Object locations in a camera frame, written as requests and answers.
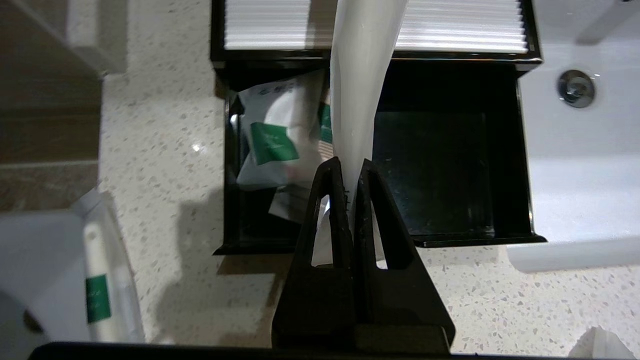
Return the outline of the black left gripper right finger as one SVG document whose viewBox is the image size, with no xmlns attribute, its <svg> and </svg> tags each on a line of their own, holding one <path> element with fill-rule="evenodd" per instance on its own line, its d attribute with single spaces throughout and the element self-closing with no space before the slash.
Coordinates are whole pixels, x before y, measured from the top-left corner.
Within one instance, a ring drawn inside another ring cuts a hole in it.
<svg viewBox="0 0 640 360">
<path fill-rule="evenodd" d="M 354 204 L 355 347 L 450 350 L 455 325 L 389 187 L 368 159 L 362 164 Z"/>
</svg>

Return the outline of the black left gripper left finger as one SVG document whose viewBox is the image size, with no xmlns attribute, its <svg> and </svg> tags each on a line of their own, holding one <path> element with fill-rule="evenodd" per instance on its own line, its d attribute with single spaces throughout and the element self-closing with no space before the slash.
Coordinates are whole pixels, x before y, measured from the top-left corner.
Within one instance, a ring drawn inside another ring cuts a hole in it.
<svg viewBox="0 0 640 360">
<path fill-rule="evenodd" d="M 320 203 L 329 196 L 331 268 L 313 266 Z M 345 349 L 355 325 L 354 243 L 338 157 L 318 166 L 294 256 L 272 319 L 275 349 Z"/>
</svg>

